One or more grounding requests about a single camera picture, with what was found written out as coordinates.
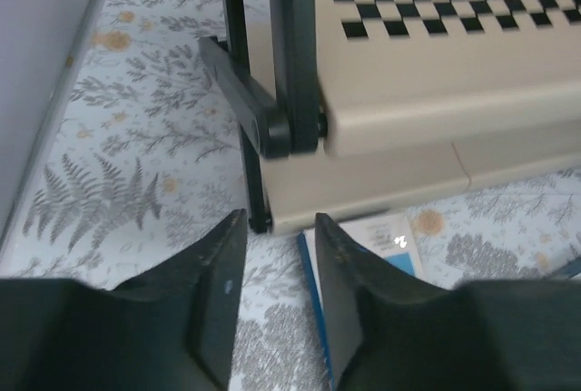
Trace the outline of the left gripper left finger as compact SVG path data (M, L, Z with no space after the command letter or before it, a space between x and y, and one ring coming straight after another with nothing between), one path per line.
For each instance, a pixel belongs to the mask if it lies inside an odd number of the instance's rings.
M107 290L77 279L1 282L4 390L225 390L247 215Z

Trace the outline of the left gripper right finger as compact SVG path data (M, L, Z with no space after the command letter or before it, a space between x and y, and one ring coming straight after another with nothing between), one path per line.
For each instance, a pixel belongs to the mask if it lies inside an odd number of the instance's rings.
M577 390L580 285L413 282L358 294L363 341L339 390Z

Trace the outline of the blue razor box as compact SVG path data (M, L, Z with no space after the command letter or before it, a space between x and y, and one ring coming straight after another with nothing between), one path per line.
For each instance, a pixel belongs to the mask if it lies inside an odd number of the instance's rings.
M358 294L403 292L413 282L423 282L425 273L401 214L342 223L319 214L297 241L329 386L337 390L363 341Z

